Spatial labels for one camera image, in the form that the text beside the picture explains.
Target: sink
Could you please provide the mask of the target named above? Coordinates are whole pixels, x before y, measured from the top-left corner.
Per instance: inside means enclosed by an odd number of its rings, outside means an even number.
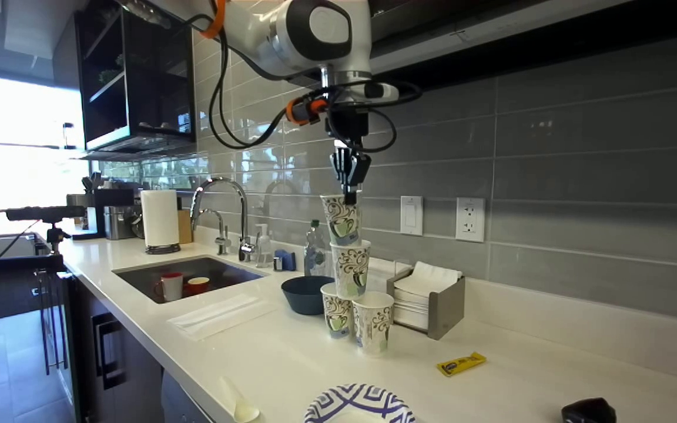
[[[166,303],[157,289],[157,280],[165,274],[181,274],[183,280],[209,277],[212,280],[209,291],[260,277],[256,274],[215,260],[189,260],[189,262],[116,270],[117,277],[122,277],[126,284],[132,284],[136,291],[145,295],[155,303]]]

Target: patterned plate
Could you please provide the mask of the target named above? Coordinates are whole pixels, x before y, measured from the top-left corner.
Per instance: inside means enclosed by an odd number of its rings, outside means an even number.
[[[351,383],[337,385],[329,394],[319,395],[305,414],[305,423],[338,422],[414,423],[417,419],[394,394],[366,383]]]

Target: paper towel roll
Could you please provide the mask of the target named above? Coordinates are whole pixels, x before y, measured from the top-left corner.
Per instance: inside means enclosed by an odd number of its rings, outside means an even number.
[[[144,190],[142,207],[145,251],[178,251],[176,190]]]

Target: white countertop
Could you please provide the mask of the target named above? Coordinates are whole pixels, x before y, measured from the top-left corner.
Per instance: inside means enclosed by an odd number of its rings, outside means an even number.
[[[349,340],[331,340],[319,318],[295,315],[279,282],[297,274],[209,291],[176,303],[154,303],[112,270],[215,256],[185,246],[149,256],[142,240],[64,243],[67,267],[81,274],[109,311],[216,422],[231,422],[221,377],[260,410],[260,422],[298,423],[311,402],[340,383],[372,383],[400,395],[423,423],[559,423],[559,410],[607,398],[620,423],[677,423],[677,378],[637,365],[581,354],[465,318],[443,341],[392,327],[391,354],[364,358]],[[226,331],[190,340],[170,321],[226,297],[251,297],[270,311]],[[487,365],[444,378],[436,365],[471,354]]]

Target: cabinet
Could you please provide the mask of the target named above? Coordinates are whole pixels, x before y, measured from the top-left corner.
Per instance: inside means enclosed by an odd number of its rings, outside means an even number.
[[[72,297],[84,423],[162,423],[162,367],[82,284]]]
[[[91,154],[196,150],[190,30],[91,0],[75,15],[84,148]]]

